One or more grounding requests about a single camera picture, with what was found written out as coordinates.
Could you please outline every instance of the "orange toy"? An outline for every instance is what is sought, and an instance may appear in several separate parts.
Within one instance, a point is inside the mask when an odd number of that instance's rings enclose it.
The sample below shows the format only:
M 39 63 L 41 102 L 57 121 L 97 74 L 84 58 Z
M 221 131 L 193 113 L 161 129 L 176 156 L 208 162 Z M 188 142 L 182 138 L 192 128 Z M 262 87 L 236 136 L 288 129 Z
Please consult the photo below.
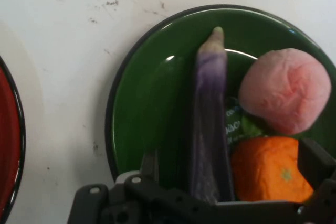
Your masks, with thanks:
M 297 168 L 299 142 L 284 136 L 241 142 L 231 158 L 240 200 L 303 202 L 313 190 Z

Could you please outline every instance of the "pink ball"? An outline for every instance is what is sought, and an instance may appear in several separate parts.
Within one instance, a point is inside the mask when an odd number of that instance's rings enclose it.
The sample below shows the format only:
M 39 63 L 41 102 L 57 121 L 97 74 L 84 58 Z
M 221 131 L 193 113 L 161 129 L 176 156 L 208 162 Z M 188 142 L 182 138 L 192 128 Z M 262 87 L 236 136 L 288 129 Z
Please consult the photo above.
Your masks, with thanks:
M 289 48 L 270 51 L 250 67 L 240 86 L 239 101 L 275 130 L 296 134 L 315 122 L 330 92 L 323 65 L 310 54 Z

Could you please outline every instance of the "purple eggplant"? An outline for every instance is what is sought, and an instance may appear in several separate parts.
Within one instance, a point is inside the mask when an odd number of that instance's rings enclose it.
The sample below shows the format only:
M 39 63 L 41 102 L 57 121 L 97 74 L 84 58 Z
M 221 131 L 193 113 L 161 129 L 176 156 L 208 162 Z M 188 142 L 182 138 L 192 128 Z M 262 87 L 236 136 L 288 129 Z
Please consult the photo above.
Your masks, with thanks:
M 235 200 L 225 131 L 227 55 L 223 44 L 223 29 L 216 27 L 196 60 L 188 189 L 193 197 L 210 204 Z

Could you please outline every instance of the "white table surface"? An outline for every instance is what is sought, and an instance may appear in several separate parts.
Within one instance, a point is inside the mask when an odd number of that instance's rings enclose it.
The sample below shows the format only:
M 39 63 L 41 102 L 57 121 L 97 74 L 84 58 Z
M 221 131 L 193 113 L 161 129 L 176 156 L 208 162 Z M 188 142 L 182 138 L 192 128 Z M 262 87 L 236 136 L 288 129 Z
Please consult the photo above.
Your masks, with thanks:
M 27 129 L 23 179 L 8 224 L 66 223 L 78 188 L 113 185 L 103 133 L 108 93 L 125 54 L 165 17 L 208 4 L 259 8 L 295 24 L 336 62 L 336 0 L 106 4 L 114 1 L 0 0 L 0 55 L 18 86 Z

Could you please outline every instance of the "plate rim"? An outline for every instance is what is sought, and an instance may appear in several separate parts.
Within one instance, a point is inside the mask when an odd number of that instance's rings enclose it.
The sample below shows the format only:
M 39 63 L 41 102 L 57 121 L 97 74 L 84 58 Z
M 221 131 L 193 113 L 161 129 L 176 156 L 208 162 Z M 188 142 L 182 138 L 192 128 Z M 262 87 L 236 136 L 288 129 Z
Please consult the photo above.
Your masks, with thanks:
M 19 119 L 19 129 L 20 129 L 20 133 L 19 133 L 20 135 L 20 154 L 19 154 L 19 165 L 17 169 L 17 176 L 14 181 L 12 192 L 8 198 L 9 201 L 6 203 L 6 206 L 2 212 L 2 216 L 0 217 L 0 224 L 4 224 L 6 223 L 9 217 L 9 214 L 13 208 L 13 205 L 16 200 L 16 196 L 18 194 L 19 187 L 21 184 L 21 179 L 22 179 L 22 174 L 23 174 L 23 169 L 24 169 L 24 164 L 25 164 L 25 156 L 26 156 L 26 127 L 25 127 L 25 117 L 24 117 L 24 112 L 23 112 L 23 107 L 22 107 L 20 96 L 19 96 L 19 92 L 17 90 L 13 76 L 9 71 L 9 68 L 7 67 L 5 61 L 2 59 L 1 56 L 0 56 L 0 68 L 3 70 L 5 77 L 9 83 L 9 86 L 12 90 L 12 93 L 14 95 L 17 115 Z
M 273 18 L 275 20 L 280 21 L 281 23 L 285 23 L 286 25 L 296 29 L 302 36 L 304 36 L 306 39 L 308 39 L 315 47 L 317 47 L 327 58 L 329 58 L 324 51 L 320 48 L 320 46 L 312 40 L 308 35 L 306 35 L 302 30 L 294 26 L 293 24 L 289 23 L 288 21 L 271 14 L 269 12 L 265 12 L 263 10 L 259 10 L 256 8 L 248 7 L 248 6 L 241 6 L 241 5 L 232 5 L 232 4 L 215 4 L 215 5 L 204 5 L 204 6 L 198 6 L 194 8 L 190 8 L 184 11 L 181 11 L 179 13 L 176 13 L 163 21 L 159 22 L 155 26 L 153 26 L 150 30 L 148 30 L 131 48 L 131 50 L 126 54 L 125 58 L 123 59 L 120 67 L 118 68 L 117 73 L 115 74 L 114 81 L 112 83 L 112 87 L 108 96 L 108 102 L 106 107 L 106 114 L 105 114 L 105 149 L 106 149 L 106 155 L 110 167 L 110 171 L 112 174 L 112 178 L 114 181 L 116 181 L 117 177 L 120 175 L 118 172 L 117 164 L 116 164 L 116 157 L 115 157 L 115 149 L 112 144 L 114 141 L 112 137 L 112 123 L 113 123 L 113 112 L 114 112 L 114 102 L 116 100 L 116 95 L 119 87 L 119 83 L 122 79 L 123 73 L 131 60 L 134 53 L 140 48 L 140 46 L 155 32 L 159 31 L 162 27 L 168 25 L 172 21 L 182 18 L 186 15 L 194 14 L 197 12 L 205 11 L 205 10 L 212 10 L 212 9 L 236 9 L 236 10 L 247 10 L 250 12 L 255 12 L 257 14 L 262 14 L 267 17 Z

